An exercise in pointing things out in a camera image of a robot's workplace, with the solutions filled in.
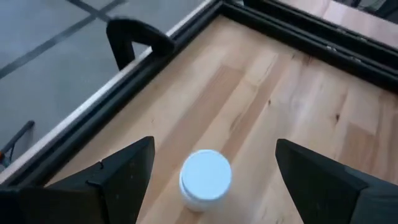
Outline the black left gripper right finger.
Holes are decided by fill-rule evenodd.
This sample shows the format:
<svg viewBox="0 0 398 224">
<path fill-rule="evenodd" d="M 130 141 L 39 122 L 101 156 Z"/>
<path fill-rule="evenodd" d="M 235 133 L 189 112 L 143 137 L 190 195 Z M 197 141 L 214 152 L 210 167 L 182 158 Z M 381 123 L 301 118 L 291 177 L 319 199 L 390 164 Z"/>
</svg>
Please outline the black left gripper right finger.
<svg viewBox="0 0 398 224">
<path fill-rule="evenodd" d="M 346 166 L 287 139 L 276 142 L 275 157 L 287 190 L 305 224 L 349 223 L 368 184 Z"/>
</svg>

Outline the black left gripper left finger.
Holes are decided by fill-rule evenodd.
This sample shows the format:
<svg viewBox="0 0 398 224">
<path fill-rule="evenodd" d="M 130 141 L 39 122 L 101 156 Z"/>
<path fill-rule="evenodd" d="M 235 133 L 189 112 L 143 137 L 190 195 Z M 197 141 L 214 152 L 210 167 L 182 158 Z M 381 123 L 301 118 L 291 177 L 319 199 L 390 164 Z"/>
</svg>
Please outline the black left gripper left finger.
<svg viewBox="0 0 398 224">
<path fill-rule="evenodd" d="M 135 223 L 149 185 L 154 137 L 146 136 L 48 186 L 61 191 L 60 223 Z"/>
</svg>

